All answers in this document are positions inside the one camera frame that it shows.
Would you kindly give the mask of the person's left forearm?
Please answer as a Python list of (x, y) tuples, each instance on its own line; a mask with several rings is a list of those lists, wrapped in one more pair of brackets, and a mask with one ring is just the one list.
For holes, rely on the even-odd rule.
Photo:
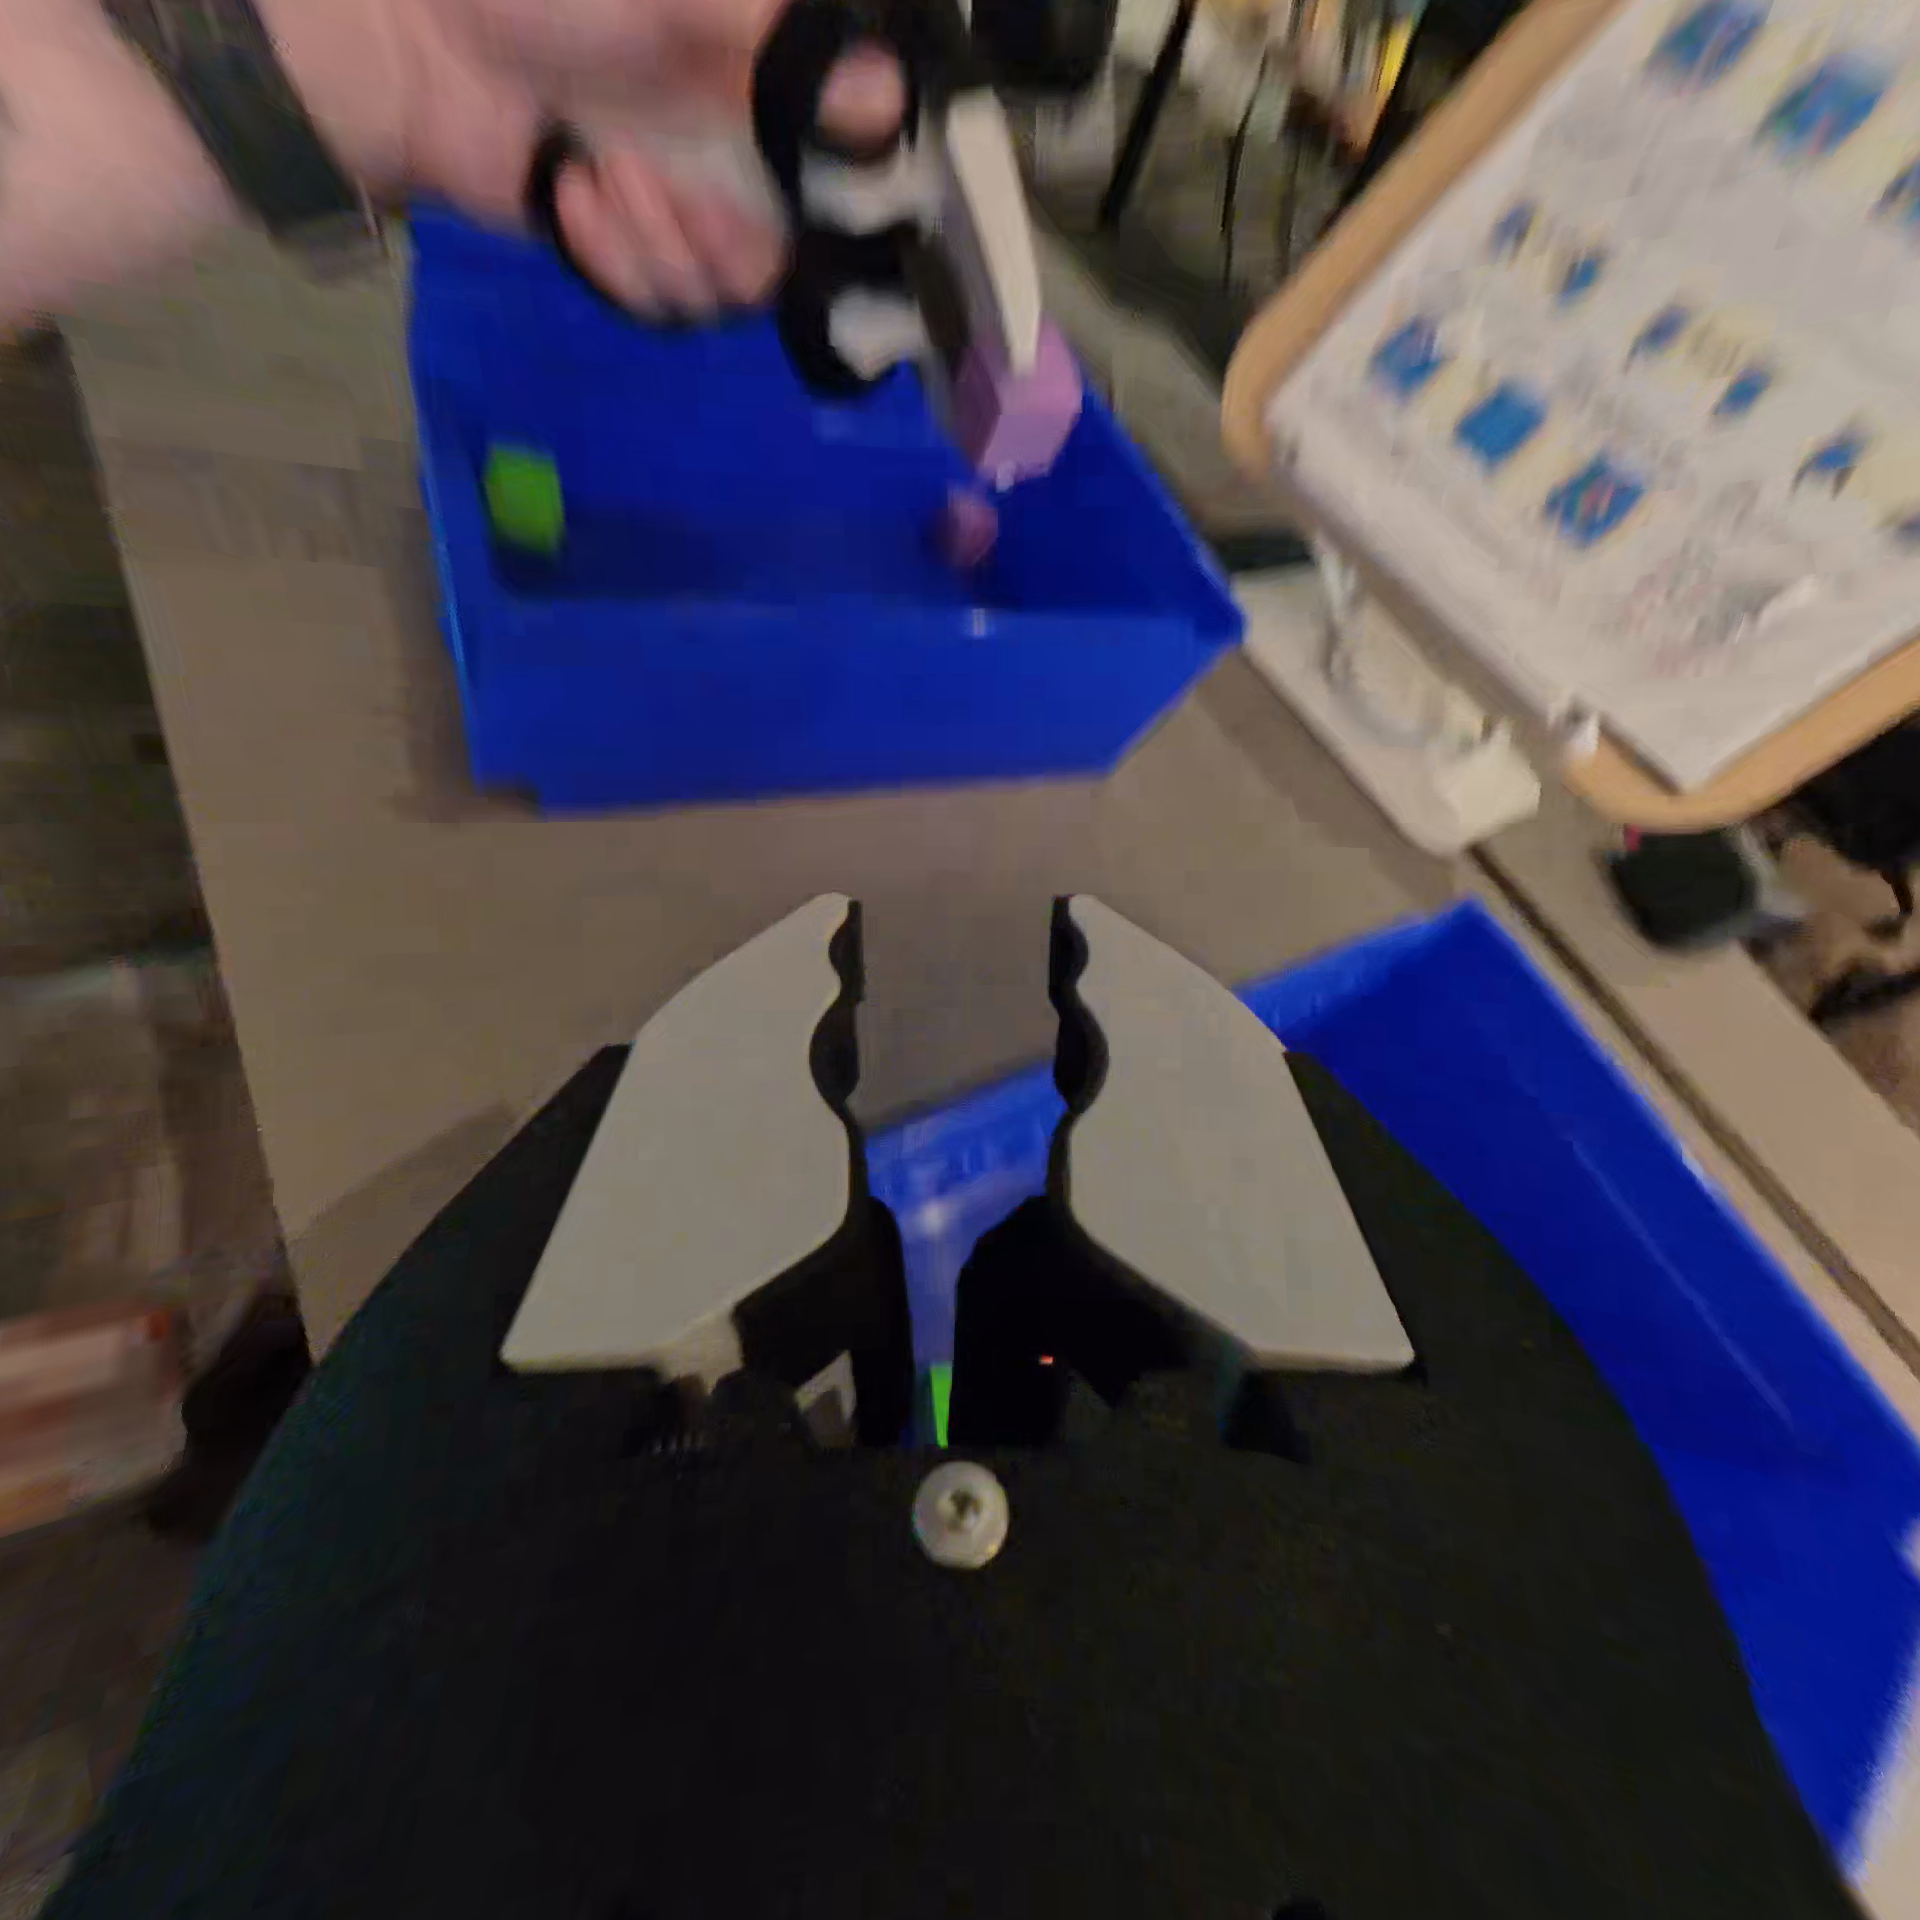
[(100, 2), (4, 5), (4, 337), (243, 222), (200, 137)]

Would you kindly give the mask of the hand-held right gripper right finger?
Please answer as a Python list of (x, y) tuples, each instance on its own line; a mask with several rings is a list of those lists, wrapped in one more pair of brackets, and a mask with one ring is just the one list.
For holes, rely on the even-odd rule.
[(1093, 894), (1060, 900), (1054, 932), (1063, 1019), (1093, 1033), (1093, 1090), (1057, 1136), (1067, 1221), (1245, 1364), (1413, 1368), (1288, 1046)]

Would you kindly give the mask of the person's left hand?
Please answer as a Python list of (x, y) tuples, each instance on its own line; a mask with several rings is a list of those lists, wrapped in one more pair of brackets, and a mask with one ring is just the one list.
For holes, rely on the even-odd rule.
[(261, 2), (303, 105), (379, 202), (436, 198), (526, 229), (549, 129), (585, 137), (556, 184), (581, 266), (649, 321), (758, 305), (783, 218), (728, 150), (749, 141), (783, 2)]

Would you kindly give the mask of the pale desk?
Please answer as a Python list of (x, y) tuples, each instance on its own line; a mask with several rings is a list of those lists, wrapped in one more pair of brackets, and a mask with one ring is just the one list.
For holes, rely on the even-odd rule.
[(1093, 785), (526, 817), (464, 779), (397, 271), (229, 237), (65, 337), (319, 1346), (593, 1047), (818, 893), (867, 910), (867, 1119), (1043, 1060), (1063, 893), (1224, 979), (1478, 897), (1917, 1418), (1917, 1139), (1742, 953), (1631, 937), (1585, 810), (1425, 860), (1232, 657)]

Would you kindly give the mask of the blue plastic bin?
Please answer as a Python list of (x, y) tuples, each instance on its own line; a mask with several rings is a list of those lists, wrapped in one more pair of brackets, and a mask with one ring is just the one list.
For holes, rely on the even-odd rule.
[[(653, 330), (543, 246), (411, 221), (407, 333), (440, 629), (478, 786), (544, 811), (1115, 766), (1239, 646), (1229, 579), (1089, 396), (960, 572), (964, 475), (914, 372), (811, 398), (772, 318)], [(567, 548), (499, 548), (492, 441), (553, 454)]]
[(1088, 1282), (1043, 1393), (1075, 1369), (1121, 1413), (981, 1426), (1043, 1531), (972, 1624), (908, 1603), (986, 1667), (900, 1738), (929, 1810), (875, 1790), (879, 1860), (981, 1788), (931, 1917), (1850, 1917), (1917, 1703), (1910, 1426), (1475, 905), (1314, 962), (1282, 1019), (1238, 992), (1414, 1343), (1403, 1374), (1239, 1361), (1067, 1221), (1093, 1033), (1054, 921), (1052, 1092), (886, 1135), (867, 1181), (907, 1443), (964, 1260), (1031, 1347)]

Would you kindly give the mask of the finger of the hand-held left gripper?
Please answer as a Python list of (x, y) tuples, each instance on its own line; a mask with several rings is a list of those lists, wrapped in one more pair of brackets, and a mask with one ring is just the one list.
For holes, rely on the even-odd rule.
[(971, 339), (996, 351), (1010, 376), (1031, 376), (1043, 351), (1043, 277), (1006, 114), (996, 97), (949, 97), (936, 130), (940, 234)]

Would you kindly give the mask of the small black box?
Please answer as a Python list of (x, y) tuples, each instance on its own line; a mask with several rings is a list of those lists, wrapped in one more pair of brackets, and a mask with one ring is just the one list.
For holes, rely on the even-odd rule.
[(1667, 953), (1736, 943), (1763, 905), (1763, 876), (1729, 828), (1629, 835), (1603, 873), (1629, 926)]

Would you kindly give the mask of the white printed paper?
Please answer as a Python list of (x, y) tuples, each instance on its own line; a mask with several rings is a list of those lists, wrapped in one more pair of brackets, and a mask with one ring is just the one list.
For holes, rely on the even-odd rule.
[(1261, 396), (1311, 522), (1700, 790), (1917, 636), (1917, 5), (1618, 2)]

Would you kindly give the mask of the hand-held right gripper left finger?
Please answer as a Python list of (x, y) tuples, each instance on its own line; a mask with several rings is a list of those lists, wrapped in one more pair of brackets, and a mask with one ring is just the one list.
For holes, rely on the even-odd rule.
[(636, 1032), (504, 1337), (515, 1374), (731, 1374), (738, 1311), (851, 1225), (863, 910), (818, 894)]

